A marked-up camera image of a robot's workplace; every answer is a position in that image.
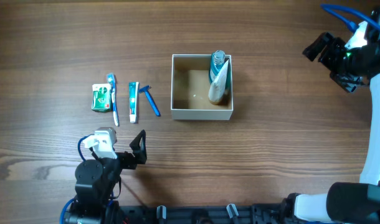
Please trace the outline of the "teal mouthwash bottle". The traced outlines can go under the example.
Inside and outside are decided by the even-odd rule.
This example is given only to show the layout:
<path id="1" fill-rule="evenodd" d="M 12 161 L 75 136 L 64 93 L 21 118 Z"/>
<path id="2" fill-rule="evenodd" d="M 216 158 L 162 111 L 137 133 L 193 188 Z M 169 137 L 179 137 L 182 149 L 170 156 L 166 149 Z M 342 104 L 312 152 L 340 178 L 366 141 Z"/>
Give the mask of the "teal mouthwash bottle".
<path id="1" fill-rule="evenodd" d="M 210 62 L 210 70 L 209 70 L 209 83 L 212 83 L 214 79 L 218 76 L 218 73 L 222 69 L 223 65 L 229 61 L 229 59 L 226 60 L 226 54 L 223 50 L 217 50 L 211 55 L 211 62 Z M 226 78 L 226 86 L 225 86 L 225 95 L 229 94 L 230 85 L 231 85 L 231 63 L 228 64 L 227 69 L 227 78 Z"/>

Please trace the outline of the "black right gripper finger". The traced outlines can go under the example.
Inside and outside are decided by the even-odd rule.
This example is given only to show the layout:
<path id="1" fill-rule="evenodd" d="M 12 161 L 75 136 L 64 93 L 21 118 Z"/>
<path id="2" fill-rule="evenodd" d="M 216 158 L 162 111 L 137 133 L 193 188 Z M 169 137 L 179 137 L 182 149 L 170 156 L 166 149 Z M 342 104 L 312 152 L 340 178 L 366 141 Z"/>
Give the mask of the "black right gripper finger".
<path id="1" fill-rule="evenodd" d="M 330 78 L 347 93 L 352 93 L 358 87 L 364 86 L 362 77 L 331 72 Z"/>
<path id="2" fill-rule="evenodd" d="M 303 50 L 302 54 L 312 62 L 333 40 L 334 36 L 332 34 L 323 32 L 311 45 Z"/>

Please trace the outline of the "green Dettol soap bar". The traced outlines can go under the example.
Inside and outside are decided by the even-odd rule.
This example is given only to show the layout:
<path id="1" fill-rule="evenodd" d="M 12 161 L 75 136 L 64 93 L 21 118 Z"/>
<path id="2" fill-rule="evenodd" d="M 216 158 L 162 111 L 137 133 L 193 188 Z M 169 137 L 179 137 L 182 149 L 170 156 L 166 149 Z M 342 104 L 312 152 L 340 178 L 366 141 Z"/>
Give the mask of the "green Dettol soap bar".
<path id="1" fill-rule="evenodd" d="M 109 83 L 92 85 L 92 110 L 96 112 L 109 112 L 112 110 L 112 86 Z"/>

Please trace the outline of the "white cream tube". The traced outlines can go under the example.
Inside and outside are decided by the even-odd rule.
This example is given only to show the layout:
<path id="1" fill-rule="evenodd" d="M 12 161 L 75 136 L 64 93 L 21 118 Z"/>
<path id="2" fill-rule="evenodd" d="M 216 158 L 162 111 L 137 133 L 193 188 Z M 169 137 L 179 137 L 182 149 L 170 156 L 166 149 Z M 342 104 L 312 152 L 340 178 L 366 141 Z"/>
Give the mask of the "white cream tube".
<path id="1" fill-rule="evenodd" d="M 229 61 L 226 60 L 221 69 L 218 70 L 217 66 L 212 63 L 211 69 L 209 71 L 210 78 L 210 89 L 208 93 L 209 101 L 212 104 L 219 104 L 226 90 L 226 83 L 228 81 L 229 74 Z"/>

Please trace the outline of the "blue white toothbrush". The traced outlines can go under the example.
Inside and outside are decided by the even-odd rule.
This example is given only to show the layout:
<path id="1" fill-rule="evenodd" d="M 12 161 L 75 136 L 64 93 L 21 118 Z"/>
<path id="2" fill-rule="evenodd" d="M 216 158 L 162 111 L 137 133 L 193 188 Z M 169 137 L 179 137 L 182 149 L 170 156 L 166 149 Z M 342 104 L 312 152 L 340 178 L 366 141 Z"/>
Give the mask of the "blue white toothbrush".
<path id="1" fill-rule="evenodd" d="M 112 86 L 112 108 L 113 108 L 113 119 L 115 126 L 119 126 L 119 117 L 118 117 L 118 111 L 116 106 L 116 80 L 115 75 L 113 73 L 109 73 L 107 75 L 107 82 Z"/>

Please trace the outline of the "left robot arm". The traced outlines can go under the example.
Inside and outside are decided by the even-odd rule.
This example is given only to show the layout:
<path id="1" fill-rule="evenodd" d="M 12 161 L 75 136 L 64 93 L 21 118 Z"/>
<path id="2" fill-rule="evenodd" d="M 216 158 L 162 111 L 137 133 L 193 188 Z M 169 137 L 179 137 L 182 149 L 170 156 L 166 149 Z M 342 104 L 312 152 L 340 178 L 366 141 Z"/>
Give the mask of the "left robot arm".
<path id="1" fill-rule="evenodd" d="M 115 186 L 121 187 L 123 169 L 135 170 L 145 164 L 146 131 L 142 130 L 130 143 L 131 152 L 116 152 L 116 131 L 99 128 L 80 139 L 92 153 L 92 159 L 82 159 L 75 170 L 76 195 L 62 209 L 59 223 L 128 223 L 114 196 Z"/>

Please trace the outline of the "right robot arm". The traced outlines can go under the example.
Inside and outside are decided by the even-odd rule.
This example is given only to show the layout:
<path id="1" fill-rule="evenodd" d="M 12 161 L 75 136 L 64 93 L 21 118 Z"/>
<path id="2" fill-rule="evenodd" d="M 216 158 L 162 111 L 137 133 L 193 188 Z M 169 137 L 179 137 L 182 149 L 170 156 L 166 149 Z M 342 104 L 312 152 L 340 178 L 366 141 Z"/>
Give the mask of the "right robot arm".
<path id="1" fill-rule="evenodd" d="M 372 97 L 369 147 L 358 183 L 336 182 L 325 194 L 290 194 L 278 210 L 280 221 L 380 223 L 380 36 L 353 36 L 344 42 L 322 33 L 303 54 L 318 59 L 348 92 L 367 78 Z"/>

